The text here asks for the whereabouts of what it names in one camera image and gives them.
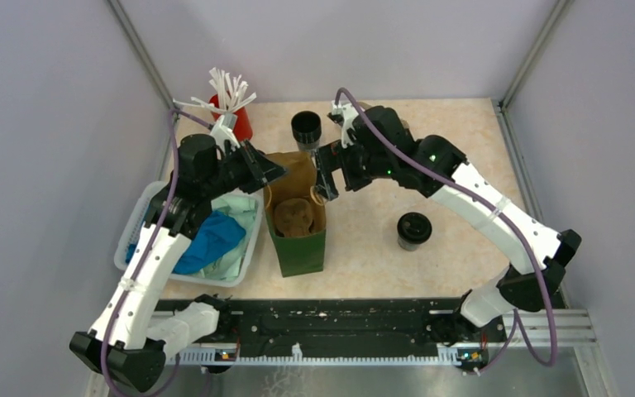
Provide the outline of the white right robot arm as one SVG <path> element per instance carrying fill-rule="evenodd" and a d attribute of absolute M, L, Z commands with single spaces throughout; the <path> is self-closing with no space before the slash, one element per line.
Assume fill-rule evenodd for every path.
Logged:
<path fill-rule="evenodd" d="M 451 319 L 458 338 L 475 340 L 491 320 L 514 309 L 544 308 L 534 269 L 542 272 L 547 293 L 555 293 L 582 242 L 577 232 L 558 232 L 532 218 L 446 138 L 414 139 L 392 108 L 359 111 L 351 104 L 334 104 L 328 117 L 340 126 L 341 138 L 317 150 L 318 194 L 337 198 L 335 170 L 342 172 L 348 191 L 363 189 L 376 179 L 391 179 L 465 219 L 508 258 L 505 272 L 464 295 Z"/>

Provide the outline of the black printed coffee cup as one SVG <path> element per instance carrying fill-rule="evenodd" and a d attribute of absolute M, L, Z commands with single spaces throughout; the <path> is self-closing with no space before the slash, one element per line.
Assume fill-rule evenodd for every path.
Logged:
<path fill-rule="evenodd" d="M 406 240 L 398 240 L 398 244 L 405 251 L 416 251 L 423 245 L 422 243 L 409 242 Z"/>

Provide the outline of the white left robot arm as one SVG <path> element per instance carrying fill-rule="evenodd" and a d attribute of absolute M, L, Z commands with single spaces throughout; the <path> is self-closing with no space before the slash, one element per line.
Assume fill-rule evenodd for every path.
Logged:
<path fill-rule="evenodd" d="M 150 321 L 172 270 L 211 215 L 212 201 L 237 189 L 252 194 L 288 173 L 249 141 L 218 144 L 208 134 L 173 142 L 172 154 L 169 183 L 143 217 L 139 251 L 101 315 L 69 343 L 118 395 L 124 385 L 156 396 L 153 388 L 171 357 L 203 337 L 229 337 L 225 302 L 207 294 L 160 323 Z"/>

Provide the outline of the black cup lid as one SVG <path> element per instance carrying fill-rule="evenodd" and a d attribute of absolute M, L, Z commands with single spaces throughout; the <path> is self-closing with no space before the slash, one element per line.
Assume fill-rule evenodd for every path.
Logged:
<path fill-rule="evenodd" d="M 398 237 L 402 242 L 421 245 L 432 235 L 432 224 L 422 213 L 410 212 L 401 216 L 397 222 Z"/>

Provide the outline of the green brown paper bag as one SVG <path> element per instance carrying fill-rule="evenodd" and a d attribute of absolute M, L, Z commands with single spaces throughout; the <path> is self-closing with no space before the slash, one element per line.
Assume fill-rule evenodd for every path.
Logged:
<path fill-rule="evenodd" d="M 306 152 L 275 152 L 267 157 L 288 169 L 288 174 L 264 188 L 265 219 L 284 278 L 323 271 L 327 238 L 327 215 L 324 202 L 314 190 L 317 171 Z M 307 199 L 314 223 L 306 237 L 286 238 L 277 233 L 273 215 L 275 207 L 287 199 Z"/>

